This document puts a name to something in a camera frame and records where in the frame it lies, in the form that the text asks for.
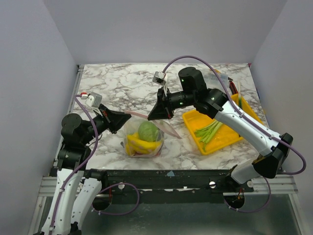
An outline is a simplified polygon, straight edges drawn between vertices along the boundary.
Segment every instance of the black metal bar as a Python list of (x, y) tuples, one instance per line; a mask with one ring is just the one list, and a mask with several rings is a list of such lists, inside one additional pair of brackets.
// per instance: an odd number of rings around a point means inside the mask
[[(225, 183), (228, 170), (107, 170), (110, 185), (126, 182), (140, 191), (140, 203), (223, 203), (223, 192), (238, 192)], [(252, 192), (246, 184), (245, 192)], [(137, 194), (130, 186), (112, 189), (114, 204), (133, 204)]]

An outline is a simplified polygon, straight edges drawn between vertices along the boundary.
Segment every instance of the yellow banana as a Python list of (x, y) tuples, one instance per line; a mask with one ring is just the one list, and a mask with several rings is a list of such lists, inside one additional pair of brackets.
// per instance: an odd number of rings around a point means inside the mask
[(152, 151), (154, 151), (156, 148), (158, 148), (161, 145), (161, 141), (156, 141), (156, 142), (142, 141), (139, 138), (136, 138), (134, 135), (128, 135), (127, 140), (128, 140), (128, 143), (131, 143), (132, 145), (140, 149), (146, 149), (146, 150), (152, 150)]
[(127, 153), (129, 156), (132, 156), (132, 155), (134, 155), (134, 154), (136, 153), (136, 151), (134, 150), (134, 148), (133, 148), (133, 147), (130, 147), (128, 143), (125, 145), (125, 151), (126, 151), (126, 153)]
[(135, 138), (137, 138), (137, 139), (139, 138), (138, 132), (133, 133), (132, 136), (135, 137)]
[(129, 145), (129, 148), (133, 149), (134, 151), (136, 151), (137, 153), (140, 153), (140, 154), (150, 154), (153, 152), (152, 150), (139, 148), (139, 147), (133, 145), (132, 143), (128, 143), (128, 145)]

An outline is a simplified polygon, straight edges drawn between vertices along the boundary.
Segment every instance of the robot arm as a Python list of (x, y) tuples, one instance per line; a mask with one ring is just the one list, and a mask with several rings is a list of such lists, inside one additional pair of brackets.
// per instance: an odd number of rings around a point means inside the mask
[[(82, 94), (84, 98), (85, 103), (96, 113), (92, 120), (98, 134), (107, 129), (115, 134), (131, 118), (130, 114), (109, 110), (100, 103), (102, 96), (99, 94)], [(95, 138), (95, 130), (90, 121), (82, 120), (78, 114), (68, 114), (62, 120), (61, 135), (64, 140), (58, 153), (57, 186), (48, 217), (36, 235), (80, 235), (82, 222), (92, 200), (102, 187), (108, 186), (105, 172), (90, 170), (76, 198), (78, 185), (86, 169), (86, 164), (82, 163), (88, 160), (91, 153), (87, 144)]]
[[(273, 137), (291, 145), (292, 136), (288, 133), (280, 135), (266, 128), (242, 110), (241, 114), (237, 113), (231, 104), (234, 101), (228, 100), (226, 94), (218, 89), (208, 89), (202, 73), (194, 67), (184, 68), (179, 71), (178, 75), (183, 91), (170, 93), (169, 89), (160, 88), (157, 92), (157, 102), (149, 113), (148, 120), (171, 119), (175, 109), (193, 105), (200, 113), (208, 115), (212, 119), (215, 118), (235, 130), (250, 142), (260, 154), (255, 160), (234, 166), (227, 177), (229, 183), (239, 186), (260, 175), (274, 178), (286, 159), (289, 149), (275, 141)], [(153, 81), (164, 86), (166, 83), (164, 77), (165, 74), (156, 72)], [(270, 133), (271, 137), (265, 136), (255, 126), (242, 118), (243, 115)]]

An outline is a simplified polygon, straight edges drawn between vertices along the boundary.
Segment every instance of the marble surface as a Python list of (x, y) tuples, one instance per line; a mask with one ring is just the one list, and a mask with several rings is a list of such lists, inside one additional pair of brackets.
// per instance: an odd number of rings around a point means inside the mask
[[(187, 66), (201, 70), (204, 77), (208, 73), (208, 68), (202, 64), (174, 64), (167, 71), (170, 91), (181, 90), (177, 74)], [(258, 117), (266, 123), (248, 65), (212, 66), (231, 77), (235, 85), (238, 79), (240, 80), (243, 97)], [(155, 71), (162, 71), (164, 67), (165, 64), (85, 65), (79, 93), (86, 91), (101, 94), (102, 103), (112, 110), (132, 110), (148, 114), (156, 102), (158, 90), (158, 85), (152, 82), (152, 77)], [(210, 87), (220, 88), (220, 85), (211, 83)], [(105, 131), (95, 155), (88, 162), (87, 169), (230, 169), (235, 164), (256, 158), (257, 151), (246, 140), (202, 156), (181, 117), (184, 112), (191, 109), (193, 107), (176, 110), (174, 118), (168, 121), (182, 139), (166, 139), (160, 156), (153, 159), (130, 158), (120, 144), (123, 141), (123, 131), (119, 130), (116, 135)], [(87, 119), (77, 104), (74, 106), (74, 112)]]

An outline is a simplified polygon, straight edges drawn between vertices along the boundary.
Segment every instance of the white wall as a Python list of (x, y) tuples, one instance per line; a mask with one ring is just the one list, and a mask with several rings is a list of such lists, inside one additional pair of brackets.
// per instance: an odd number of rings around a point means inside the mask
[[(288, 0), (252, 62), (251, 72), (269, 124), (289, 132), (293, 145), (306, 157), (307, 170), (296, 176), (302, 208), (313, 231), (313, 1)], [(295, 154), (286, 168), (301, 168)]]
[(42, 0), (1, 1), (0, 234), (27, 234), (77, 72)]
[(79, 64), (252, 62), (286, 0), (44, 0)]

